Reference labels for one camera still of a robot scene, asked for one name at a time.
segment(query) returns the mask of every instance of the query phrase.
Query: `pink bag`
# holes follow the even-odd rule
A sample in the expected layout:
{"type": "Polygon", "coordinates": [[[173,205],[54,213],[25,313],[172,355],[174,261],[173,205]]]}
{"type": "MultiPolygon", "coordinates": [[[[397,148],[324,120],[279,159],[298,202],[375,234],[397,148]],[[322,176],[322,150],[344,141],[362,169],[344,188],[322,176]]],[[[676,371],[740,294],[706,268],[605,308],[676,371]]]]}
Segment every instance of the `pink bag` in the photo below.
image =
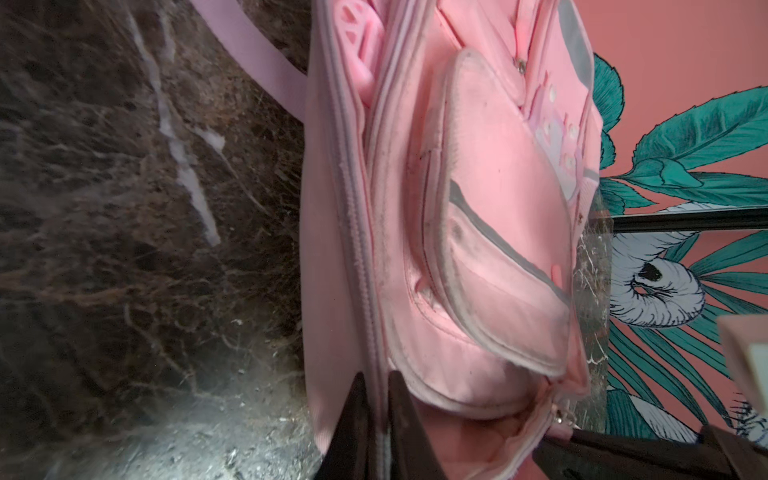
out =
{"type": "Polygon", "coordinates": [[[303,77],[235,0],[194,3],[305,123],[320,450],[362,371],[383,452],[397,369],[449,478],[512,477],[558,406],[588,392],[571,272],[602,120],[572,1],[315,0],[306,110],[303,77]]]}

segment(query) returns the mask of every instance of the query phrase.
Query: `gray reflective stripe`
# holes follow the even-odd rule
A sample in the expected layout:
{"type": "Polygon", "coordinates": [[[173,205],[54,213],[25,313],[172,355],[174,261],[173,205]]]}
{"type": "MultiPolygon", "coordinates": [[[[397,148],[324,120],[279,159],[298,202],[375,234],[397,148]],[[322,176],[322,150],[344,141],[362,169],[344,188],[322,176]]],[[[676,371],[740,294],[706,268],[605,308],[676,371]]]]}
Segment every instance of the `gray reflective stripe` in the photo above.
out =
{"type": "Polygon", "coordinates": [[[483,237],[487,238],[488,241],[496,245],[496,247],[501,250],[504,255],[518,264],[523,270],[546,283],[547,286],[552,289],[554,294],[563,301],[563,303],[571,302],[571,298],[568,296],[568,294],[561,290],[560,287],[555,285],[546,273],[542,272],[537,266],[529,262],[525,257],[518,253],[517,250],[512,248],[512,245],[507,243],[507,241],[504,240],[502,236],[496,232],[496,230],[493,230],[493,227],[488,225],[485,221],[483,221],[482,218],[480,218],[477,213],[475,213],[472,207],[470,207],[467,203],[467,200],[464,198],[462,189],[453,180],[451,180],[451,195],[449,200],[452,204],[456,205],[458,209],[464,213],[464,215],[467,216],[477,231],[480,232],[483,237]]]}
{"type": "Polygon", "coordinates": [[[568,48],[568,54],[571,56],[571,63],[574,65],[576,75],[581,83],[591,90],[594,78],[592,55],[587,50],[587,44],[584,42],[584,36],[576,17],[576,10],[571,0],[560,0],[558,14],[560,14],[560,30],[563,32],[565,47],[568,48]]]}
{"type": "Polygon", "coordinates": [[[588,168],[584,169],[584,176],[586,178],[591,178],[592,180],[599,182],[600,181],[600,174],[594,170],[590,170],[588,168]]]}

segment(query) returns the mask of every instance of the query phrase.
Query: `backpack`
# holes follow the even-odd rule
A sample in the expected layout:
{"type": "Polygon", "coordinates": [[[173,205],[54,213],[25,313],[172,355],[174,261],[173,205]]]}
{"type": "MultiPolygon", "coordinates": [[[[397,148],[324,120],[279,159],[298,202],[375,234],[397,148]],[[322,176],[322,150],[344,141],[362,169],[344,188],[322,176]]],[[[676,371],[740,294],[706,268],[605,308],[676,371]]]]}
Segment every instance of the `backpack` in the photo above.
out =
{"type": "Polygon", "coordinates": [[[589,390],[571,273],[602,119],[572,0],[313,0],[306,77],[236,0],[193,3],[304,122],[303,341],[320,451],[357,372],[383,451],[399,370],[449,478],[511,478],[589,390]]]}

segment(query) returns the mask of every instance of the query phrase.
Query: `marble surface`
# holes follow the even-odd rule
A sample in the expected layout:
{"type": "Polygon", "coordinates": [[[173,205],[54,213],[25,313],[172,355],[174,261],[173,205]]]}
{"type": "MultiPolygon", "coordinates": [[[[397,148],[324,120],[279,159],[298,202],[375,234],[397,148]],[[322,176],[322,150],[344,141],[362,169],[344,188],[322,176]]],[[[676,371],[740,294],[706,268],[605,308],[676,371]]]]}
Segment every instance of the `marble surface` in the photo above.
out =
{"type": "MultiPolygon", "coordinates": [[[[242,4],[306,68],[308,0],[242,4]]],[[[0,52],[0,478],[311,478],[299,122],[187,0],[5,0],[0,52]]],[[[594,216],[574,412],[600,430],[594,216]]]]}

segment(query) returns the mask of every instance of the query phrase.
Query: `backpack strap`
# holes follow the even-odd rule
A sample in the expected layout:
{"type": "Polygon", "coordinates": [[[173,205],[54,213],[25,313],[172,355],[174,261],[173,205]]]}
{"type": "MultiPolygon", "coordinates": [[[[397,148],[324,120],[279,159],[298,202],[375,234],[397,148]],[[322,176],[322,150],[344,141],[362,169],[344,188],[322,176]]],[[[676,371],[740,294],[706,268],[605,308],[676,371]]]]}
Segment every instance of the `backpack strap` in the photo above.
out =
{"type": "Polygon", "coordinates": [[[306,75],[249,20],[237,0],[191,0],[197,13],[250,77],[304,122],[306,75]]]}

